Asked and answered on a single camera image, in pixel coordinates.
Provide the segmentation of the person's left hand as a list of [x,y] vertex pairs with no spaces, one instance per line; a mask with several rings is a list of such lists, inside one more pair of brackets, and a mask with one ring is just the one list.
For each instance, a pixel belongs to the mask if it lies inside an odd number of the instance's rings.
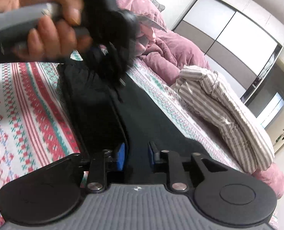
[[81,23],[82,0],[0,0],[0,12],[44,2],[62,5],[63,19],[54,22],[43,16],[36,28],[29,31],[27,47],[14,49],[14,58],[8,62],[54,61],[69,57],[74,50],[82,53],[89,49],[92,38],[89,35],[76,36],[74,26]]

